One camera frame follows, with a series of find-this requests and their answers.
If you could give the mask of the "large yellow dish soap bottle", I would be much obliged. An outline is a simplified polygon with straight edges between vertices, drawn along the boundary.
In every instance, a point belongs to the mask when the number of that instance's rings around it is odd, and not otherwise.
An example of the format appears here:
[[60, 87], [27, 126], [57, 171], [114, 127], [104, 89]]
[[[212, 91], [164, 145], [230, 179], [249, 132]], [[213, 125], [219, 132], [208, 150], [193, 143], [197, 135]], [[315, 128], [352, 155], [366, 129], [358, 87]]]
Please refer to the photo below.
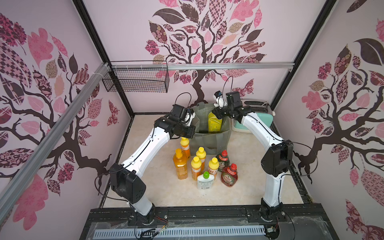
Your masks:
[[219, 133], [222, 129], [223, 120], [218, 119], [213, 112], [208, 115], [208, 131], [209, 133]]

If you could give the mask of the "orange pump soap bottle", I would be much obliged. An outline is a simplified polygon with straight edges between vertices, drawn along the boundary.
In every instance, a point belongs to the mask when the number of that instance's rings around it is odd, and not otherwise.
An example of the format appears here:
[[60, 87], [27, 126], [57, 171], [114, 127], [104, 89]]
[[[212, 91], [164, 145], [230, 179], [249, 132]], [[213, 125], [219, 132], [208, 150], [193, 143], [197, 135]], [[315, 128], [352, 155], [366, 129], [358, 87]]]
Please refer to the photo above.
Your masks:
[[184, 180], [188, 177], [187, 161], [187, 156], [182, 149], [176, 149], [173, 156], [173, 162], [179, 180]]

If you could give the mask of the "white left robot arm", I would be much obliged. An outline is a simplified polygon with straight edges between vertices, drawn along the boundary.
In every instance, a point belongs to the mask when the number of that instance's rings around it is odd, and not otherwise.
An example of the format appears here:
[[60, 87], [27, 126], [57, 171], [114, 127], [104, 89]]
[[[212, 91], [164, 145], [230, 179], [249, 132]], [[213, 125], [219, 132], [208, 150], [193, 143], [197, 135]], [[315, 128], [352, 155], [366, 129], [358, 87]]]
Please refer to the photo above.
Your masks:
[[195, 114], [187, 114], [185, 120], [177, 121], [175, 117], [166, 115], [157, 119], [141, 146], [122, 164], [113, 164], [110, 168], [112, 191], [128, 202], [143, 224], [149, 225], [153, 222], [156, 207], [145, 196], [147, 186], [141, 177], [158, 151], [174, 135], [188, 139], [194, 136], [194, 117]]

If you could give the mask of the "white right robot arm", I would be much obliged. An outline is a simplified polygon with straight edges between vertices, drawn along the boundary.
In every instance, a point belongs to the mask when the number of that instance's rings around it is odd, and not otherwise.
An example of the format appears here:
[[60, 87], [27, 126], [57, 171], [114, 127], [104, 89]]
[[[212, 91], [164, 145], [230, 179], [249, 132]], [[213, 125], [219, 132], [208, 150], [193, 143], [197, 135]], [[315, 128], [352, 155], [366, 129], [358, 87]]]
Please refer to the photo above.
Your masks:
[[218, 118], [229, 117], [244, 125], [264, 146], [266, 153], [261, 166], [266, 173], [265, 193], [261, 200], [260, 216], [272, 222], [282, 211], [281, 191], [293, 158], [293, 142], [275, 134], [258, 114], [248, 106], [231, 110], [228, 106], [216, 107], [213, 114]]

